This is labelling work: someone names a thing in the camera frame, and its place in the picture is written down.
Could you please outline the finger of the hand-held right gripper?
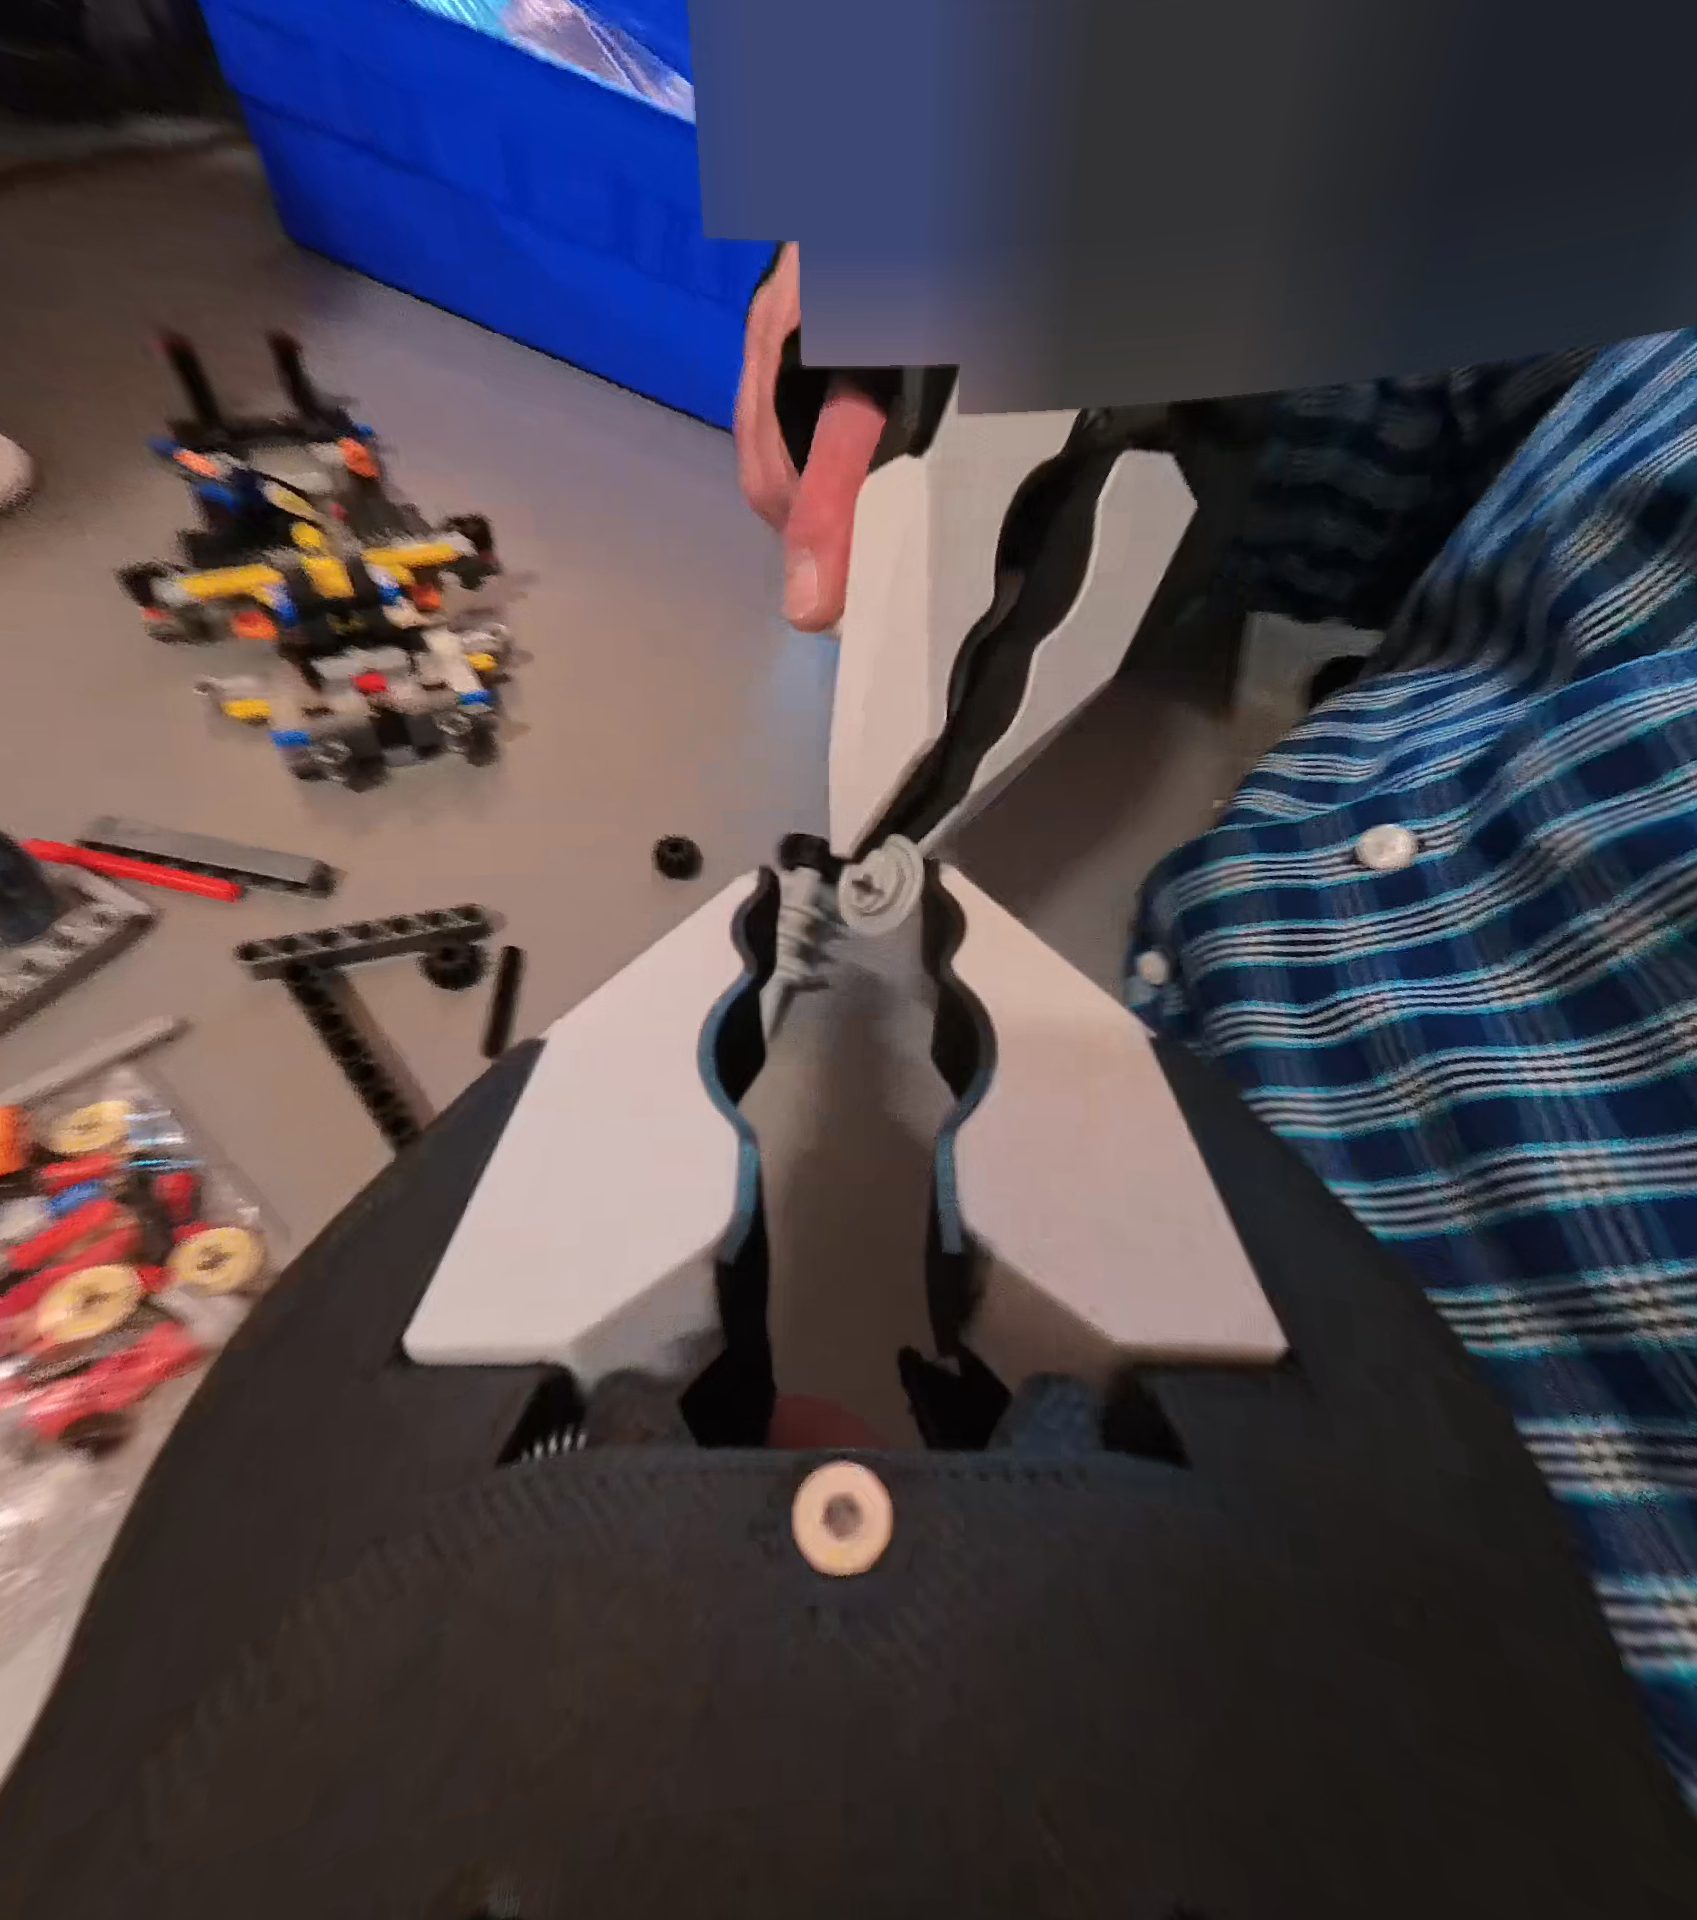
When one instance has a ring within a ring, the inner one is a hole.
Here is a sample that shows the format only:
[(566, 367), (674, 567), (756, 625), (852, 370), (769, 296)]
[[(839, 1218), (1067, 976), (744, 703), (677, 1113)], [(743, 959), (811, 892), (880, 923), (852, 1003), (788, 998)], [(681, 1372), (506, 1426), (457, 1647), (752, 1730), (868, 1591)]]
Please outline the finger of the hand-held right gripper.
[(874, 470), (856, 502), (828, 744), (828, 838), (858, 851), (941, 737), (968, 631), (997, 597), (1022, 481), (1057, 458), (1075, 411), (943, 411), (922, 451)]
[(1101, 696), (1194, 512), (1167, 449), (1131, 446), (1084, 472), (1014, 609), (981, 643), (919, 805), (925, 842), (948, 842)]

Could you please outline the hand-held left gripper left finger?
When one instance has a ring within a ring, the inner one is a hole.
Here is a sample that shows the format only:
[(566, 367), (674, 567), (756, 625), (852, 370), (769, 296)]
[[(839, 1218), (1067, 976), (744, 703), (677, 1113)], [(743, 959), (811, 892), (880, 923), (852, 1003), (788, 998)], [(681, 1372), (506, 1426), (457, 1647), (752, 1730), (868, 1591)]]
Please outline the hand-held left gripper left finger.
[(431, 1368), (692, 1369), (761, 1212), (777, 876), (731, 882), (543, 1036), (404, 1336)]

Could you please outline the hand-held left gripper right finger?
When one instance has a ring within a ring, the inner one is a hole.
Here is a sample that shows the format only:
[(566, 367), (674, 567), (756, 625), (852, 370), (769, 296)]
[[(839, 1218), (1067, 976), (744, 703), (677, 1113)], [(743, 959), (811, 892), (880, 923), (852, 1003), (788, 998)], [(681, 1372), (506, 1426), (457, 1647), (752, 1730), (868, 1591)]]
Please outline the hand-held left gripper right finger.
[(955, 866), (922, 897), (934, 1138), (926, 1298), (983, 1366), (1272, 1366), (1289, 1338), (1150, 1030)]

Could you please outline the grey toy axle with gear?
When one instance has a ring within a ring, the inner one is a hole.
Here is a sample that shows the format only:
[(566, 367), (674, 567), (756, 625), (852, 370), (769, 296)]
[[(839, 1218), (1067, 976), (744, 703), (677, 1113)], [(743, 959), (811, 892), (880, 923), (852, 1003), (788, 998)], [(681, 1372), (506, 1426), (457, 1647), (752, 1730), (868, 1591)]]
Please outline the grey toy axle with gear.
[[(837, 876), (841, 873), (843, 862), (831, 851), (824, 838), (809, 831), (788, 831), (779, 843), (777, 862), (781, 870), (779, 906), (785, 897), (824, 899), (826, 903), (834, 906), (834, 882), (837, 882)], [(777, 935), (773, 946), (773, 968), (769, 978), (777, 969), (775, 947), (777, 947)], [(765, 1030), (762, 996), (761, 996), (761, 1019), (762, 1019), (765, 1044), (773, 1044), (777, 1031), (769, 1034)]]

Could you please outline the black holed toy beam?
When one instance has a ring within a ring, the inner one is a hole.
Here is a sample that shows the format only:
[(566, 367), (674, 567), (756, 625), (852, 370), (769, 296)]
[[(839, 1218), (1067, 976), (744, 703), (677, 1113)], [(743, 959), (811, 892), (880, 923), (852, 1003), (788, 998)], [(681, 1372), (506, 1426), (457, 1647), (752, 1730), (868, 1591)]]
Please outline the black holed toy beam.
[(428, 1106), (345, 972), (300, 963), (281, 973), (279, 986), (385, 1150), (405, 1151), (428, 1126)]

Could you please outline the dark grey holed toy beam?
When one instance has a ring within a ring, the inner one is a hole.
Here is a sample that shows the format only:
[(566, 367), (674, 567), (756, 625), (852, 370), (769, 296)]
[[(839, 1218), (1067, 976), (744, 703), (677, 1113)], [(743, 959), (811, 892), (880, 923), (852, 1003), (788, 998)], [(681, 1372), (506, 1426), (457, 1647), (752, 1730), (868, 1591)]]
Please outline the dark grey holed toy beam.
[(296, 968), (338, 969), (440, 947), (475, 947), (495, 930), (485, 907), (460, 903), (247, 939), (231, 957), (253, 979), (279, 979)]

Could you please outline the person's plaid shirt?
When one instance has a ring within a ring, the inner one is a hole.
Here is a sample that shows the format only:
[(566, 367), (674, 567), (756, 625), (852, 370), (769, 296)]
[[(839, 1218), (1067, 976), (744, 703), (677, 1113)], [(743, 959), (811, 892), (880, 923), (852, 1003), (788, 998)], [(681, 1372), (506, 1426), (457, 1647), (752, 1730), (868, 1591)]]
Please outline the person's plaid shirt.
[(1149, 873), (1127, 998), (1411, 1264), (1697, 1812), (1697, 325), (1596, 350)]

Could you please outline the dark grey flat toy beam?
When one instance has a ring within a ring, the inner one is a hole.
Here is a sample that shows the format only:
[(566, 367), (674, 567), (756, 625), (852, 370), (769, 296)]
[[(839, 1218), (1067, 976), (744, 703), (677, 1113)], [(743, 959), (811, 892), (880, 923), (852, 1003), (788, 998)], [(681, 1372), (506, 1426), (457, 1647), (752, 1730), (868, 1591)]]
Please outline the dark grey flat toy beam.
[(247, 889), (268, 889), (309, 899), (334, 893), (339, 873), (319, 857), (262, 848), (190, 827), (162, 827), (136, 820), (100, 815), (84, 827), (76, 845), (136, 857), (157, 866), (228, 880)]

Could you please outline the clear bag red tan parts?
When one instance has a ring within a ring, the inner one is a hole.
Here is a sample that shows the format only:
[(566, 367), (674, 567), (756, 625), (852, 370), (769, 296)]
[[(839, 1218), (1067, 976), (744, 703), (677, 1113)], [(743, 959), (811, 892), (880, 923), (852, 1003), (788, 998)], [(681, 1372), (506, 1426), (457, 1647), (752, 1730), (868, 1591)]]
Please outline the clear bag red tan parts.
[(0, 1659), (276, 1277), (247, 1181), (144, 1064), (0, 1108)]

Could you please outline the red toy axle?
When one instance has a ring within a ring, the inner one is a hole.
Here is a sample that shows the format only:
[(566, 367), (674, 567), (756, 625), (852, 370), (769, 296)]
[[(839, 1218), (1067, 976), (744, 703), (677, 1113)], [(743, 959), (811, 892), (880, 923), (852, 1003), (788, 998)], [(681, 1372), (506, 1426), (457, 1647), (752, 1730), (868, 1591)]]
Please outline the red toy axle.
[(151, 888), (162, 893), (231, 903), (244, 899), (244, 885), (229, 876), (197, 873), (136, 855), (86, 848), (45, 838), (23, 838), (20, 850), (55, 868), (68, 868), (109, 882)]

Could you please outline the blue plastic bin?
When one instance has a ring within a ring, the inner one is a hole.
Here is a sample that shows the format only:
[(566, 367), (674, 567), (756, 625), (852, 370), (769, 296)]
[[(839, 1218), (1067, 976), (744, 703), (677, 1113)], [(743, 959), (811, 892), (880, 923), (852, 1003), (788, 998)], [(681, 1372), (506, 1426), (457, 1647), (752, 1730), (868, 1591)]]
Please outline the blue plastic bin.
[(526, 44), (511, 4), (200, 11), (294, 241), (729, 425), (769, 250), (703, 227), (685, 4), (582, 4), (628, 51), (598, 65)]

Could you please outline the long grey toy axle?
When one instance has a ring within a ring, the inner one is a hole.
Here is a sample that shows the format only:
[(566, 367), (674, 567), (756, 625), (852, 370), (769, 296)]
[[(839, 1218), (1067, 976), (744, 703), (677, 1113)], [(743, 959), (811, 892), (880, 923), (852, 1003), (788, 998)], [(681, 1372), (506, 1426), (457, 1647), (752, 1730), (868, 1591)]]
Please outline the long grey toy axle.
[(170, 1044), (188, 1031), (181, 1015), (142, 1019), (0, 1089), (0, 1108), (25, 1106)]

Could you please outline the toy car chassis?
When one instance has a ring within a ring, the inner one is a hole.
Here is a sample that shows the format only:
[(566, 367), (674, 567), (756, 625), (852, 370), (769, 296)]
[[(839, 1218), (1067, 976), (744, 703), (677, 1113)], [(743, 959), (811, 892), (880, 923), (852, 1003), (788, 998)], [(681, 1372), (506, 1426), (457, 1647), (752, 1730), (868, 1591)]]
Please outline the toy car chassis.
[(311, 379), (300, 343), (273, 329), (265, 346), (284, 401), (236, 411), (186, 336), (159, 338), (184, 408), (147, 448), (184, 484), (192, 521), (172, 558), (114, 573), (139, 630), (270, 662), (196, 689), (263, 731), (294, 779), (364, 792), (402, 766), (492, 764), (514, 641), (452, 604), (500, 576), (490, 521), (425, 516), (390, 481), (376, 430)]

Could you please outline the light grey holed toy beam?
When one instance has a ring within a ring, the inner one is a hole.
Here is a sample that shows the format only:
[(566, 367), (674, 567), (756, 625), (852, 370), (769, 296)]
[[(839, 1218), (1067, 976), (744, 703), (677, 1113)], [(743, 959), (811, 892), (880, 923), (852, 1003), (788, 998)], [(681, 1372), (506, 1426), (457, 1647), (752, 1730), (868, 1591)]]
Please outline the light grey holed toy beam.
[(45, 931), (0, 947), (0, 1040), (128, 952), (159, 918), (114, 880), (79, 870), (63, 876), (60, 895)]

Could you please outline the crumpled clear plastic bag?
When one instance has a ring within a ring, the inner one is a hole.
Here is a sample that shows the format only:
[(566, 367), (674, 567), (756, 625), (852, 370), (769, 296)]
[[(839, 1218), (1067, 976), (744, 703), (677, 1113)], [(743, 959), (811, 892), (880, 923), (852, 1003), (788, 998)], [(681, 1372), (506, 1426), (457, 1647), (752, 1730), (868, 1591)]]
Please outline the crumpled clear plastic bag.
[(686, 4), (415, 1), (413, 7), (686, 126), (696, 119)]

